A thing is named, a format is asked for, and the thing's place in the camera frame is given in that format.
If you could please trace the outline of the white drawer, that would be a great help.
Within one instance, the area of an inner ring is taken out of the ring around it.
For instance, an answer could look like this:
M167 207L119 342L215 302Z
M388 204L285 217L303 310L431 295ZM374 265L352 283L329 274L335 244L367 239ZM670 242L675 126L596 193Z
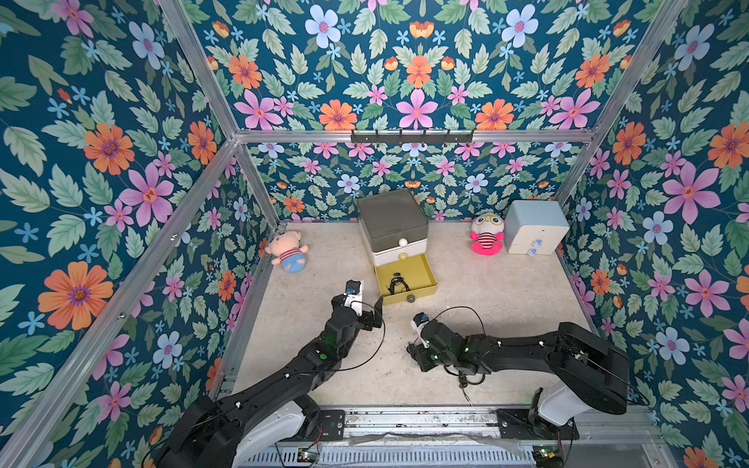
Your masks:
M370 252L370 260L374 267L379 267L388 263L394 263L397 261L405 261L411 257L417 257L418 255L424 255L427 250L428 240L422 239L421 241L407 243L403 246L396 246L392 249L383 250L380 252Z

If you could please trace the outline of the yellow bottom drawer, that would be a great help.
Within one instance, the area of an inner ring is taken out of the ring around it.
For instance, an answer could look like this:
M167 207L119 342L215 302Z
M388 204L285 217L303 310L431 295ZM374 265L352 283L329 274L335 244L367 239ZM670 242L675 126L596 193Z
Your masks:
M408 285L411 292L402 292L390 296L387 287L395 272L400 272ZM414 303L420 298L433 296L438 289L438 282L432 271L431 265L426 255L411 257L405 261L388 263L374 269L376 280L378 280L378 290L383 298L384 305L393 305L401 302Z

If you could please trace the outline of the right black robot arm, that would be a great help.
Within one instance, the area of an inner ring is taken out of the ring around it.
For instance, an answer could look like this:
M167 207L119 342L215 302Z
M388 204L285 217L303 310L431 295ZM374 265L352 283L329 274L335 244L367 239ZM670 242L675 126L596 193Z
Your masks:
M419 314L412 328L417 339L407 352L422 372L447 368L465 378L509 371L554 374L559 382L534 394L530 424L561 427L587 411L627 412L629 357L575 323L562 322L556 331L535 337L463 337Z

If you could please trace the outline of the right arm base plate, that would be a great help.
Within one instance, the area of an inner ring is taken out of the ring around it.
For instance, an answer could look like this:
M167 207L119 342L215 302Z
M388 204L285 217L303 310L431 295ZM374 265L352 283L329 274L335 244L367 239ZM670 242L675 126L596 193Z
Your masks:
M503 439L513 440L573 440L579 439L579 431L573 420L556 426L540 417L530 417L526 408L499 408L495 411L497 426Z

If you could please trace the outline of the black earphones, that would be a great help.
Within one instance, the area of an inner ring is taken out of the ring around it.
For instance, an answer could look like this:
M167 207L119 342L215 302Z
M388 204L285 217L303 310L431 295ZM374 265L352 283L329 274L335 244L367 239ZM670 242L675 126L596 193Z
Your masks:
M387 290L390 296L395 296L396 294L411 292L411 287L400 272L395 272L390 279Z
M461 393L462 393L462 395L463 395L466 403L468 403L468 405L470 405L470 407L473 407L474 404L473 404L471 398L468 395L467 389L469 387L480 386L480 385L482 385L485 382L485 380L486 380L486 377L483 374L481 374L481 376L477 380L471 380L470 376L468 376L464 372L460 372L458 374L458 385L460 386Z

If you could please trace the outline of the grey top drawer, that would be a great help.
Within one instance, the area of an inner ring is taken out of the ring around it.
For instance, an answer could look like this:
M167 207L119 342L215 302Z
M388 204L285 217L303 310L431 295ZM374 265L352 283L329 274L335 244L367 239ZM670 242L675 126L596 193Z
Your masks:
M386 191L357 202L359 220L373 252L427 239L428 220L409 189Z

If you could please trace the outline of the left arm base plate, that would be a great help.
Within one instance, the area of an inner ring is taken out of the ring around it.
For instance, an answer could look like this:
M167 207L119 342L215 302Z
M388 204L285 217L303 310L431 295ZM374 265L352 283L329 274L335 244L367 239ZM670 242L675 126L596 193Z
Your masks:
M304 440L312 442L337 442L343 439L346 411L343 409L320 409L307 419Z

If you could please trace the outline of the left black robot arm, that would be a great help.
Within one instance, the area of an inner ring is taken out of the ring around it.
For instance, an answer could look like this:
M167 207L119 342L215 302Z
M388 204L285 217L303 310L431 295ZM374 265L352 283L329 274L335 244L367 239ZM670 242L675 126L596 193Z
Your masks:
M383 299L370 305L340 294L325 329L281 370L216 401L195 400L176 423L156 467L240 467L277 442L318 437L319 406L309 393L342 372L360 331L384 327Z

